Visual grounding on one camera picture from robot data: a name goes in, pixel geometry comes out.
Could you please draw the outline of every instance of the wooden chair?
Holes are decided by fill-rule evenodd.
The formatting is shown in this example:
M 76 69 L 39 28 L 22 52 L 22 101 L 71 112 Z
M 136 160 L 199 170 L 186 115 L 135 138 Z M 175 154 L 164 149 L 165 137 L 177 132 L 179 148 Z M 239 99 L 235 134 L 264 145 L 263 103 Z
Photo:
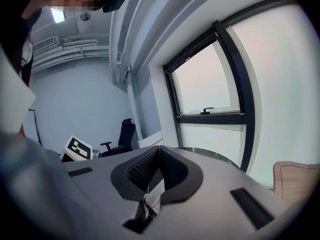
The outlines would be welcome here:
M 320 164 L 276 162 L 273 166 L 273 192 L 291 206 L 312 193 L 319 176 Z

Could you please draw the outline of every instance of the window pane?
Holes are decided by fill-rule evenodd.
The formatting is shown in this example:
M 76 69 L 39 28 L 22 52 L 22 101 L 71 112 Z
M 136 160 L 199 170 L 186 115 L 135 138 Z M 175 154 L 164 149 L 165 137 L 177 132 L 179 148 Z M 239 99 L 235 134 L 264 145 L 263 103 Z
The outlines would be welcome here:
M 204 108 L 215 108 L 215 112 L 239 110 L 235 81 L 217 41 L 181 65 L 172 78 L 184 115 L 199 114 Z
M 239 167 L 246 139 L 245 125 L 181 123 L 183 145 L 216 152 Z
M 252 63 L 252 90 L 261 99 L 260 108 L 255 101 L 260 137 L 248 172 L 272 187 L 276 162 L 320 163 L 319 38 L 298 5 L 265 11 L 232 29 Z

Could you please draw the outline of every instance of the window frame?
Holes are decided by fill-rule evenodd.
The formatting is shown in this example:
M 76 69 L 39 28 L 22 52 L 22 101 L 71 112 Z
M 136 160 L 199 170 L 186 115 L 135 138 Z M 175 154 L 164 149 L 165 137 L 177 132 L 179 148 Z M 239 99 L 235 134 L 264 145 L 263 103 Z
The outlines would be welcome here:
M 245 144 L 240 169 L 244 172 L 247 171 L 255 139 L 255 102 L 246 65 L 236 44 L 227 32 L 227 27 L 267 10 L 296 3 L 296 0 L 264 0 L 234 13 L 222 22 L 217 20 L 210 29 L 198 36 L 169 63 L 163 66 L 179 147 L 184 146 L 180 124 L 246 125 Z M 172 73 L 187 60 L 216 41 L 221 45 L 230 65 L 238 94 L 240 113 L 181 115 Z

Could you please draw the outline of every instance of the black office chair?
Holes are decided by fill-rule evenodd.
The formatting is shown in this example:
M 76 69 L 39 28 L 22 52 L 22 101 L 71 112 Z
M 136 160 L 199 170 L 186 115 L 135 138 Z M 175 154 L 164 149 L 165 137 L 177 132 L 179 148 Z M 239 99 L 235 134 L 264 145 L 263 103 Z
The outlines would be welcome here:
M 131 141 L 134 136 L 135 130 L 136 125 L 132 123 L 131 118 L 123 120 L 118 146 L 111 149 L 109 146 L 111 142 L 101 143 L 101 146 L 106 145 L 108 151 L 101 153 L 99 155 L 99 158 L 110 157 L 132 151 L 133 149 L 131 147 Z

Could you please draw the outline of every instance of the chair armrest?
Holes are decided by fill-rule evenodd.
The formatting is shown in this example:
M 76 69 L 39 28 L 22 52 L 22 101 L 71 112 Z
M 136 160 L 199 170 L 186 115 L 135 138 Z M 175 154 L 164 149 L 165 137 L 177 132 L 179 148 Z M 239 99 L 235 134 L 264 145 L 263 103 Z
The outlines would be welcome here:
M 114 147 L 114 148 L 112 149 L 112 151 L 122 150 L 122 149 L 124 149 L 125 147 L 126 147 L 126 145 L 117 146 L 117 147 Z
M 111 141 L 109 141 L 109 142 L 104 142 L 104 143 L 101 143 L 100 146 L 106 145 L 106 148 L 107 148 L 109 151 L 111 151 L 111 148 L 110 148 L 110 146 L 109 146 L 109 144 L 111 144 L 111 143 L 112 143 Z

